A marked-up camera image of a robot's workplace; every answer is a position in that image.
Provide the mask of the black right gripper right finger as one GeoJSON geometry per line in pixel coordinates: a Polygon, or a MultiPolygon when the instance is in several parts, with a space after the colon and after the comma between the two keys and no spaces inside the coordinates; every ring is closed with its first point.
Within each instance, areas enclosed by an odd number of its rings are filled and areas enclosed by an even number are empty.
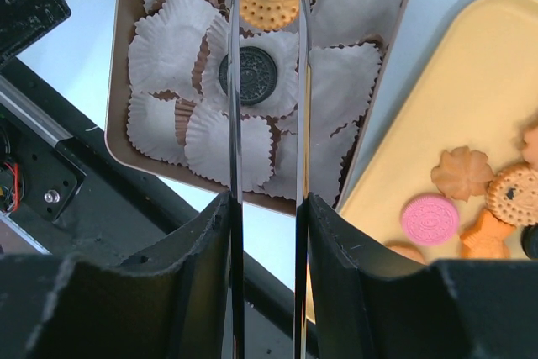
{"type": "Polygon", "coordinates": [[[537,265],[389,250],[309,198],[309,267],[323,358],[534,358],[537,265]]]}

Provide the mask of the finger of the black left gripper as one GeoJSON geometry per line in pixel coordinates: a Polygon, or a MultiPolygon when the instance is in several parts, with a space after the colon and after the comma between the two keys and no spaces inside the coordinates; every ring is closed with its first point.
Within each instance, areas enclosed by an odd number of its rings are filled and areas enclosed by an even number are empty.
{"type": "Polygon", "coordinates": [[[71,16],[66,0],[0,0],[1,66],[71,16]]]}

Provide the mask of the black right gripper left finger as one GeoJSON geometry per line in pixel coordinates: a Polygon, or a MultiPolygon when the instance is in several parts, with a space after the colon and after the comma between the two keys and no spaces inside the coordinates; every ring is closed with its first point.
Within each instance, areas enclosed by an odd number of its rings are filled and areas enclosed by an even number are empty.
{"type": "Polygon", "coordinates": [[[78,254],[1,259],[4,358],[218,358],[229,194],[117,267],[78,254]]]}

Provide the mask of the rose gold cookie tin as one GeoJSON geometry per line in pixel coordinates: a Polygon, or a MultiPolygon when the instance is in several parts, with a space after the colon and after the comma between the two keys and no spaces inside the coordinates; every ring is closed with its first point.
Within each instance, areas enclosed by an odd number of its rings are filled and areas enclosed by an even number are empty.
{"type": "MultiPolygon", "coordinates": [[[[404,0],[309,0],[309,186],[340,199],[404,0]]],[[[296,197],[300,0],[117,0],[105,142],[118,162],[220,192],[230,185],[228,42],[240,11],[243,189],[296,197]]]]}

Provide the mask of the black sandwich cookie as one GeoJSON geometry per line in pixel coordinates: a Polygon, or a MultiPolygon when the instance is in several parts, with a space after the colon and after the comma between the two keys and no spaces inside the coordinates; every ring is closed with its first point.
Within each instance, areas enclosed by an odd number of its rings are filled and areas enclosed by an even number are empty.
{"type": "Polygon", "coordinates": [[[531,260],[538,259],[538,225],[526,226],[521,233],[520,243],[526,256],[531,260]]]}
{"type": "Polygon", "coordinates": [[[254,106],[268,99],[277,87],[277,64],[255,46],[240,48],[240,104],[254,106]]]}

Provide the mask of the metal tongs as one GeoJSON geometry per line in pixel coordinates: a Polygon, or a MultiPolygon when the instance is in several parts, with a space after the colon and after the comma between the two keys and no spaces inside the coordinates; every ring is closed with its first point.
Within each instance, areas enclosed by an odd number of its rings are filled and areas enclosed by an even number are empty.
{"type": "MultiPolygon", "coordinates": [[[[293,357],[307,356],[307,264],[311,76],[310,2],[299,2],[298,140],[295,235],[295,291],[293,310],[293,357]]],[[[229,164],[233,357],[245,357],[244,237],[242,147],[240,118],[240,0],[230,1],[228,32],[229,164]]]]}

